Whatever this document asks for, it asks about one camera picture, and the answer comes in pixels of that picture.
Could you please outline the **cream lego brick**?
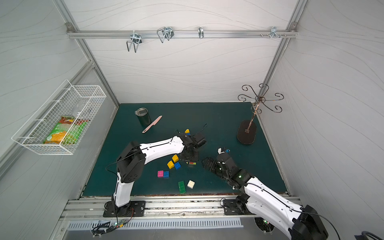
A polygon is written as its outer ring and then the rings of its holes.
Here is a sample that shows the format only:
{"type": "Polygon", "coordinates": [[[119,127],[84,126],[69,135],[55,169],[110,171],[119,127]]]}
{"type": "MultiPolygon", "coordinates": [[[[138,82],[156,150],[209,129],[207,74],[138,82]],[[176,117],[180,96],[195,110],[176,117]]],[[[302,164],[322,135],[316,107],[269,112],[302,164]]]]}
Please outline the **cream lego brick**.
{"type": "Polygon", "coordinates": [[[189,181],[188,181],[188,184],[187,184],[187,187],[190,188],[190,189],[193,189],[194,186],[195,186],[195,182],[192,181],[192,180],[189,180],[189,181]]]}

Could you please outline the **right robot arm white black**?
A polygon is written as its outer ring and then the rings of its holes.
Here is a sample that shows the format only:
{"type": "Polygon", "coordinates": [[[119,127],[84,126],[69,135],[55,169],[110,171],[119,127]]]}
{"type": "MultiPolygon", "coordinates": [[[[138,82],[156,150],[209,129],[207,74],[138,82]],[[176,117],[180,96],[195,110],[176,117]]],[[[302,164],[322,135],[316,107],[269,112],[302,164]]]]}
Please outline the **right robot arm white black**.
{"type": "Polygon", "coordinates": [[[290,240],[326,240],[329,234],[317,211],[277,194],[257,177],[239,168],[227,152],[202,160],[204,169],[225,180],[240,194],[223,205],[227,215],[256,215],[279,229],[290,240]]]}

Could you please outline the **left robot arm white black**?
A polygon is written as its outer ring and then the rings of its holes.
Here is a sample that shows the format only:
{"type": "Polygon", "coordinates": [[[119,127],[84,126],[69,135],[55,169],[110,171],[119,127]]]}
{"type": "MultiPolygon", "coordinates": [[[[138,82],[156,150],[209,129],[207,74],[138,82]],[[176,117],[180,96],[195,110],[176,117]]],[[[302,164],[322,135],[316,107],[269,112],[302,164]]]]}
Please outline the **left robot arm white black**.
{"type": "Polygon", "coordinates": [[[103,217],[142,217],[145,201],[132,201],[131,192],[146,164],[169,155],[178,155],[188,163],[199,160],[199,148],[206,143],[202,133],[178,134],[170,139],[139,144],[130,142],[119,155],[117,164],[117,184],[112,199],[105,204],[103,217]]]}

